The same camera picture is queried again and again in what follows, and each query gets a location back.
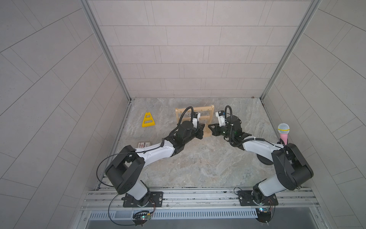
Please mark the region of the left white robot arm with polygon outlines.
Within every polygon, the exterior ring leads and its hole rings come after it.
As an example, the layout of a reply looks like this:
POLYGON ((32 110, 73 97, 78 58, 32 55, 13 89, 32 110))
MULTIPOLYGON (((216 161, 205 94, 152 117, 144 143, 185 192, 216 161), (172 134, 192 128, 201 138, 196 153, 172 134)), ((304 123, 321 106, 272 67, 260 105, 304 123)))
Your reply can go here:
POLYGON ((151 191, 139 180, 142 169, 153 162, 179 154, 192 139, 202 139, 205 124, 199 123, 200 116, 189 106, 181 114, 176 128, 160 144, 147 148, 128 145, 120 153, 112 155, 114 159, 104 171, 110 186, 119 195, 127 193, 139 202, 139 206, 145 206, 151 191))

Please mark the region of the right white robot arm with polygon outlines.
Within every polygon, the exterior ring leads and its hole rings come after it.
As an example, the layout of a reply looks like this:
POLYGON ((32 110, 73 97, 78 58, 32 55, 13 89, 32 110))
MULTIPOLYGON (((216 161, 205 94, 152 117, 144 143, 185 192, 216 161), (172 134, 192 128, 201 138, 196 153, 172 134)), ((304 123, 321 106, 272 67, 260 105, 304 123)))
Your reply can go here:
POLYGON ((254 185, 252 200, 263 205, 266 198, 283 190, 295 190, 314 176, 298 147, 281 139, 277 144, 242 131, 241 120, 227 105, 216 112, 217 124, 209 125, 212 135, 223 136, 232 147, 257 154, 265 165, 273 165, 275 175, 254 185))

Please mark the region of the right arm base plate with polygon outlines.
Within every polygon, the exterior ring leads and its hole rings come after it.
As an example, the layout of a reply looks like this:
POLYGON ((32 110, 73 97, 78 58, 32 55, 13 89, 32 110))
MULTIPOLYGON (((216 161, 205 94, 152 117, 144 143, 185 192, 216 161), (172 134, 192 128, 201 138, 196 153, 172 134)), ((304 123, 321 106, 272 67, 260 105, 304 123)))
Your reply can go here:
POLYGON ((254 190, 235 191, 239 197, 241 206, 277 206, 278 200, 275 194, 264 196, 260 192, 254 190))

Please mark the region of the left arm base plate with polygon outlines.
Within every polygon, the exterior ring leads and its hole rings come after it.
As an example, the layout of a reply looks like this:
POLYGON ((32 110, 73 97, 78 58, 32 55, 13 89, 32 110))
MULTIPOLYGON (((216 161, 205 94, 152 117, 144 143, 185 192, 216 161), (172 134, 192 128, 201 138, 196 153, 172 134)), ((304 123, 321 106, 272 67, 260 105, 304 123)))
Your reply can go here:
POLYGON ((161 207, 163 202, 164 193, 161 191, 149 191, 140 200, 135 199, 132 195, 126 193, 124 198, 124 208, 149 208, 149 207, 161 207))

